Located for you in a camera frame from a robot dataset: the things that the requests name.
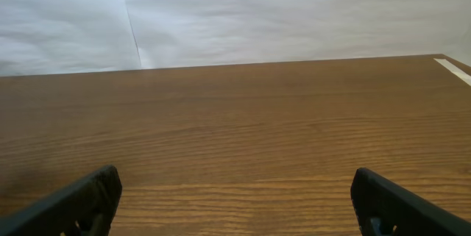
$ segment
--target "black object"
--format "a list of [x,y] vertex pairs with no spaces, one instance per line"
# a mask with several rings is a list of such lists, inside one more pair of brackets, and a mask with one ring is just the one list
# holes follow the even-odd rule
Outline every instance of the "black object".
[[[363,236],[471,235],[471,224],[366,168],[356,171],[353,207]],[[106,236],[121,182],[106,166],[0,220],[0,236]]]
[[471,224],[366,168],[351,187],[363,236],[471,235]]
[[14,215],[0,219],[1,236],[106,236],[121,197],[114,166],[57,191]]

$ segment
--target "wooden table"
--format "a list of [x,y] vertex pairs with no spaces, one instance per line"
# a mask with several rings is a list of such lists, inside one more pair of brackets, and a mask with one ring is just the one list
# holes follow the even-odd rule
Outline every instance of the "wooden table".
[[112,236],[360,235],[368,167],[471,221],[471,87],[434,57],[0,78],[0,214],[114,164]]

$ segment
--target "white backdrop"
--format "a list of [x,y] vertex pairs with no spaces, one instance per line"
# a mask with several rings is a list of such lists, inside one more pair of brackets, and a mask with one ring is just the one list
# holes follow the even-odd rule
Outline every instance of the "white backdrop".
[[3,76],[457,50],[467,61],[471,0],[0,0],[0,16]]

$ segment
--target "tabletop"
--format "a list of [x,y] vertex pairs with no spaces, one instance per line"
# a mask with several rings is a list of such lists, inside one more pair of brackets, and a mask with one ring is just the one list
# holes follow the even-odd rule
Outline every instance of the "tabletop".
[[111,236],[360,235],[367,167],[471,221],[471,87],[434,58],[0,78],[0,214],[113,164]]

